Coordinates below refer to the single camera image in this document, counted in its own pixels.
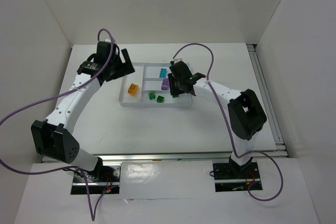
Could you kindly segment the purple rounded lego brick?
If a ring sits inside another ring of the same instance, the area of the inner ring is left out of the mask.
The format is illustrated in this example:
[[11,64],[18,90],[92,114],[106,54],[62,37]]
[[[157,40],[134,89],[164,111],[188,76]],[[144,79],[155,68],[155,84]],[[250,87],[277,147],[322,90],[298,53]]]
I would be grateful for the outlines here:
[[169,83],[169,79],[168,78],[164,78],[162,80],[162,84],[161,84],[161,90],[169,90],[170,88],[170,83]]

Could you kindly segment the teal lego brick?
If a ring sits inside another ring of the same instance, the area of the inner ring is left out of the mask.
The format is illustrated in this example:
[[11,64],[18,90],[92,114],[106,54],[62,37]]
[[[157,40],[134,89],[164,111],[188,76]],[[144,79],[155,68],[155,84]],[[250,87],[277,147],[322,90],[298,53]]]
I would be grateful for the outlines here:
[[160,74],[159,74],[159,78],[166,78],[166,76],[167,76],[167,69],[165,69],[165,68],[161,68],[161,70],[160,70]]

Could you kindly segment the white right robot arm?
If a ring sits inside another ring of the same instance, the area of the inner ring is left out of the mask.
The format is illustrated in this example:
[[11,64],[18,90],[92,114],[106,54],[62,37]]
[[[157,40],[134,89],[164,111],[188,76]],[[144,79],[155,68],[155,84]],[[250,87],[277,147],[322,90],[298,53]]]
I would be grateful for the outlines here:
[[233,148],[229,157],[230,170],[236,176],[245,173],[253,160],[258,133],[267,122],[255,92],[228,88],[199,72],[192,74],[183,61],[171,61],[169,69],[171,95],[186,93],[218,104]]

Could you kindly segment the aluminium front rail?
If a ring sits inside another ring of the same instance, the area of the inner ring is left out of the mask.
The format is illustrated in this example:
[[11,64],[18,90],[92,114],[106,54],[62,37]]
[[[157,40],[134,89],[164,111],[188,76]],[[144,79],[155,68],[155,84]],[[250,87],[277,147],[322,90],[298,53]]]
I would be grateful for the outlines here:
[[137,161],[183,161],[194,159],[229,158],[231,152],[190,152],[190,153],[149,153],[149,154],[110,154],[96,155],[104,162],[137,162]]

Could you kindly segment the aluminium rail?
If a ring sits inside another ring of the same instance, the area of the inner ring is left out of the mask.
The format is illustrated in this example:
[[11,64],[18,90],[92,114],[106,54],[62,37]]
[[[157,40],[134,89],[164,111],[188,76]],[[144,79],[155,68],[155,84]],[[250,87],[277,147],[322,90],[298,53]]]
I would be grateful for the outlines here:
[[268,92],[266,80],[261,69],[261,65],[258,59],[258,55],[256,53],[256,45],[247,44],[247,51],[249,53],[251,63],[255,72],[255,76],[258,82],[258,86],[260,89],[261,97],[263,103],[265,105],[265,111],[267,115],[268,122],[270,124],[270,129],[275,140],[276,150],[273,151],[273,157],[288,157],[288,152],[283,141],[282,133],[278,124],[278,120],[275,115],[274,107],[272,106],[272,102],[270,99],[270,95]]
[[104,162],[137,162],[137,161],[183,161],[194,159],[229,158],[231,152],[190,152],[190,153],[149,153],[149,154],[110,154],[96,155]]

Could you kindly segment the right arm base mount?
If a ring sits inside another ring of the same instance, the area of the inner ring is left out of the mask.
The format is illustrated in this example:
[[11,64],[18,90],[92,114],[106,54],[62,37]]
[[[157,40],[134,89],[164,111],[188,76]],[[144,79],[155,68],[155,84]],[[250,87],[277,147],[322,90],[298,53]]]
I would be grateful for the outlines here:
[[234,192],[262,190],[262,183],[259,173],[259,167],[256,162],[252,162],[246,170],[235,175],[230,168],[229,163],[213,163],[213,170],[209,172],[213,177],[215,191],[219,192]]

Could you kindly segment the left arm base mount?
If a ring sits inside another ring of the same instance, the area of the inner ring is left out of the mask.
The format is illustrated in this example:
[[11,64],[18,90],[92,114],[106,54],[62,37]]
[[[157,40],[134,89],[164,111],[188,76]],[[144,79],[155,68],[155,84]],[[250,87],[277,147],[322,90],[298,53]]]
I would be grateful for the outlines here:
[[65,168],[65,172],[73,174],[72,195],[83,195],[86,189],[91,194],[118,194],[120,190],[120,165],[105,165],[97,156],[77,157],[73,168]]

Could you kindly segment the aluminium right side rail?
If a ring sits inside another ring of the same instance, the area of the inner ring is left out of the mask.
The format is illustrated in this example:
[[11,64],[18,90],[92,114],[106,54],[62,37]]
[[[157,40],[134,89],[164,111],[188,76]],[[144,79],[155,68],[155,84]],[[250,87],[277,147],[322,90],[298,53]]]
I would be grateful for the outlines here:
[[283,141],[282,133],[278,124],[278,120],[275,115],[274,107],[272,106],[272,102],[270,99],[270,95],[268,92],[266,80],[261,69],[261,65],[258,59],[258,55],[256,53],[256,45],[247,44],[247,51],[249,53],[251,63],[255,72],[255,76],[258,82],[258,86],[260,89],[261,97],[263,103],[265,105],[265,111],[267,115],[268,122],[270,124],[270,129],[275,140],[276,150],[273,151],[273,157],[288,157],[288,152]]

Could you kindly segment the white plastic divided tray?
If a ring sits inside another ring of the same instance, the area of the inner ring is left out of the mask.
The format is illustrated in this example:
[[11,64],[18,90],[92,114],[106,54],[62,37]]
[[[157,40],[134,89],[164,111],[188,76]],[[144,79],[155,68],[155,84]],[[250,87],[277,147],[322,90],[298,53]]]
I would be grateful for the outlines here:
[[[167,74],[171,71],[169,63],[134,63],[135,72],[122,78],[119,93],[119,103],[123,107],[166,107],[166,108],[186,108],[192,105],[193,100],[190,94],[180,94],[178,98],[173,98],[170,90],[161,90],[163,78],[159,78],[161,68],[167,69]],[[136,95],[129,95],[130,84],[139,86]],[[155,93],[155,99],[149,99],[149,93]],[[164,103],[157,103],[158,95],[165,97]]]

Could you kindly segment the yellow lego brick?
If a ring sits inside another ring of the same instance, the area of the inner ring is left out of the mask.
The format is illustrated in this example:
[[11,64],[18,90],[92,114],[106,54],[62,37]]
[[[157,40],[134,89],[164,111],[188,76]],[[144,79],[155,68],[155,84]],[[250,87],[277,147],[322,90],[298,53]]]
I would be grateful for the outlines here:
[[129,95],[136,95],[138,92],[139,86],[137,84],[130,84],[129,88],[128,88],[128,94]]

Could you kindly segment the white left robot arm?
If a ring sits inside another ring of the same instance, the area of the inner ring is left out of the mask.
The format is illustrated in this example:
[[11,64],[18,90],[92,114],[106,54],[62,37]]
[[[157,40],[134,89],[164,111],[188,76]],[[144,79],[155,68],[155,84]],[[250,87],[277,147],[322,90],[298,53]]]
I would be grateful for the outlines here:
[[72,133],[87,103],[105,82],[134,72],[126,49],[119,49],[110,42],[98,42],[96,53],[79,66],[72,86],[61,102],[43,121],[36,120],[32,124],[37,153],[77,166],[93,177],[111,172],[101,158],[84,151]]

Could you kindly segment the small green lego brick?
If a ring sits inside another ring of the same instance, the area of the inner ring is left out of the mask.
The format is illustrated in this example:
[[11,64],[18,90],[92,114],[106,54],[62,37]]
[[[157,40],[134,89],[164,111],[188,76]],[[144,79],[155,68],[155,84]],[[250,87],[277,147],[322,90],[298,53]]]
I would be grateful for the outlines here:
[[149,95],[150,100],[155,99],[155,93],[154,92],[150,92],[148,95]]

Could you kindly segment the green lego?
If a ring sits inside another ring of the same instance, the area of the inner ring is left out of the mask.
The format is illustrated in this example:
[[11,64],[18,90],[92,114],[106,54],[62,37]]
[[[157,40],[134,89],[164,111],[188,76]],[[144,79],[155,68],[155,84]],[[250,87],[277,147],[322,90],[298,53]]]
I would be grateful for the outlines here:
[[165,97],[158,95],[157,99],[156,99],[156,102],[157,103],[164,103],[164,100],[165,100]]

